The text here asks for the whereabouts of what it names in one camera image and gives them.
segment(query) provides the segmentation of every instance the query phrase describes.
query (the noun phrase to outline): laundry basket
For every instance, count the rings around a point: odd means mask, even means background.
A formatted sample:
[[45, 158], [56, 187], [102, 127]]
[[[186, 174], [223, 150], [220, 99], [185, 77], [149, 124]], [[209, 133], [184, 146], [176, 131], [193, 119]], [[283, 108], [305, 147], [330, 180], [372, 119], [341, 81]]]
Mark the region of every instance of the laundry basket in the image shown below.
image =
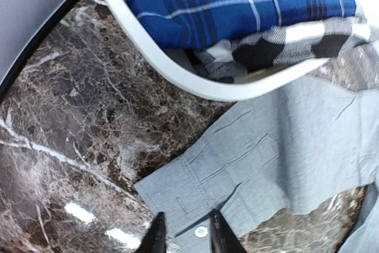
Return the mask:
[[105, 0], [124, 32], [149, 64], [172, 84], [199, 97], [217, 101], [247, 100], [275, 90], [322, 66], [327, 59], [312, 59], [280, 69], [267, 69], [227, 84], [195, 73], [183, 50], [162, 50], [139, 23], [124, 0]]

